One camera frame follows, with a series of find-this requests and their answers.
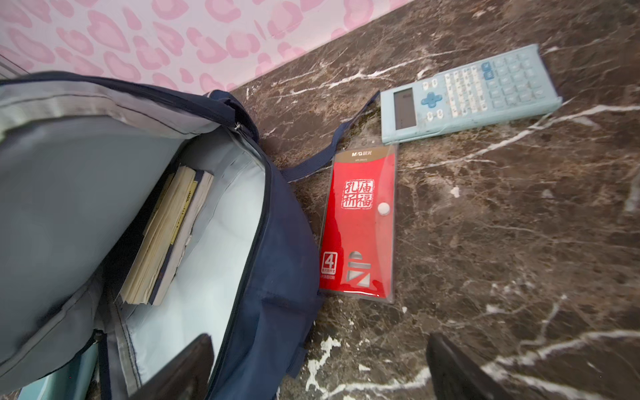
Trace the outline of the blue book yellow label front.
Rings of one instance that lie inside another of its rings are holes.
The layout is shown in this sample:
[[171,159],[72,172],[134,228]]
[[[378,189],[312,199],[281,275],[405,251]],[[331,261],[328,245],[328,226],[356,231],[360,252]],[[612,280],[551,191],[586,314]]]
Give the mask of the blue book yellow label front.
[[160,197],[156,213],[145,231],[143,243],[120,295],[128,304],[146,303],[163,266],[175,228],[189,199],[196,172],[181,166]]

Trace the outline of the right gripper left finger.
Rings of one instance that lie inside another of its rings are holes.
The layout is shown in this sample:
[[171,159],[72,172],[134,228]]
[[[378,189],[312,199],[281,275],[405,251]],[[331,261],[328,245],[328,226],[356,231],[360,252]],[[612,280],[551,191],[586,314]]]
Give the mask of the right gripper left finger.
[[130,399],[205,399],[213,361],[211,337],[206,333],[200,334]]

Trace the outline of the navy blue backpack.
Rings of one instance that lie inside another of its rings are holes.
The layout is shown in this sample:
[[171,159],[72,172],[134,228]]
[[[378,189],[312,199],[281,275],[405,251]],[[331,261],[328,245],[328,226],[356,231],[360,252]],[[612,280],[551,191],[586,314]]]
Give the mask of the navy blue backpack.
[[[130,399],[200,334],[205,399],[273,399],[303,365],[321,308],[320,259],[292,182],[230,93],[34,73],[1,83],[1,391],[98,344],[101,395]],[[120,295],[181,166],[213,175],[158,306]]]

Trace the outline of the blue book yellow label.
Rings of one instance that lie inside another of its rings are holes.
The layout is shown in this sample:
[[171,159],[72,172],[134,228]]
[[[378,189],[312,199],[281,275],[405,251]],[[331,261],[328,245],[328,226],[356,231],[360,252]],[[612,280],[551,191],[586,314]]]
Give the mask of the blue book yellow label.
[[160,197],[156,213],[145,231],[143,243],[120,295],[128,304],[146,303],[163,266],[175,228],[189,199],[196,172],[181,166]]
[[148,298],[148,304],[158,306],[164,300],[169,286],[174,280],[178,267],[185,255],[193,234],[193,226],[200,214],[213,182],[211,173],[196,170],[189,190],[188,199],[183,208],[177,227],[168,247],[163,266]]

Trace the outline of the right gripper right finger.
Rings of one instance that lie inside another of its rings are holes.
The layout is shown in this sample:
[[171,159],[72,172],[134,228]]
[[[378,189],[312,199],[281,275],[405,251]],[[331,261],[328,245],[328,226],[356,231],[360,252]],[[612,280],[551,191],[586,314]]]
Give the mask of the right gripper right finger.
[[430,334],[426,360],[438,400],[513,400],[499,383],[442,333]]

